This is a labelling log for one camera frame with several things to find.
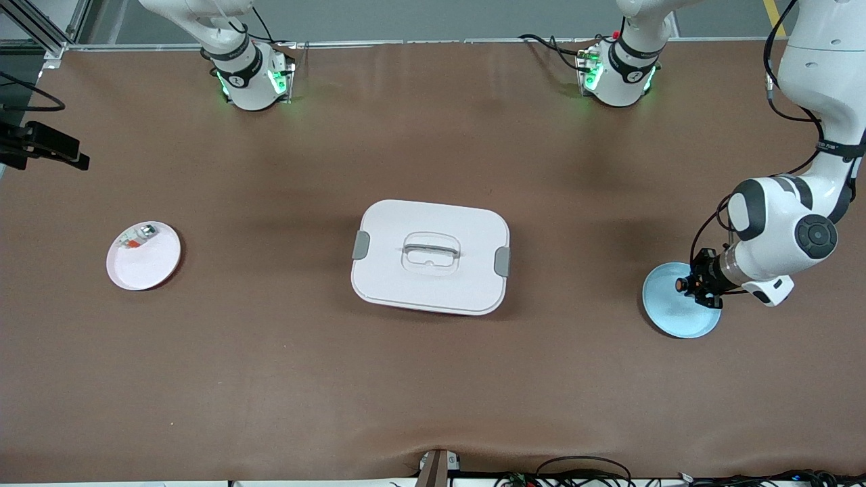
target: blue plate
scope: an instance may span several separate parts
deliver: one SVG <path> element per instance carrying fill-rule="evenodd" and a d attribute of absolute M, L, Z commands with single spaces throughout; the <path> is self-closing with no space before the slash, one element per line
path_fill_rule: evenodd
<path fill-rule="evenodd" d="M 643 308 L 664 333 L 677 338 L 697 338 L 715 328 L 721 309 L 711 309 L 695 302 L 694 297 L 676 290 L 676 279 L 688 276 L 687 263 L 663 263 L 643 281 Z"/>

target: brown table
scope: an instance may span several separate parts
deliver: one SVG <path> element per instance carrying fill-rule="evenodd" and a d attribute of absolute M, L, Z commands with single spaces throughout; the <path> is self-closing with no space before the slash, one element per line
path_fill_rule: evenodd
<path fill-rule="evenodd" d="M 784 305 L 730 298 L 694 341 L 642 316 L 643 278 L 687 258 L 722 196 L 811 153 L 812 127 L 766 107 L 760 51 L 670 45 L 647 97 L 613 109 L 527 45 L 314 50 L 262 113 L 223 104 L 195 52 L 66 54 L 42 85 L 69 107 L 38 120 L 92 169 L 36 161 L 0 188 L 0 480 L 402 476 L 432 447 L 470 470 L 862 471 L 860 205 Z M 354 234 L 385 198 L 500 213 L 502 306 L 355 296 Z M 116 288 L 108 246 L 148 219 L 185 262 Z"/>

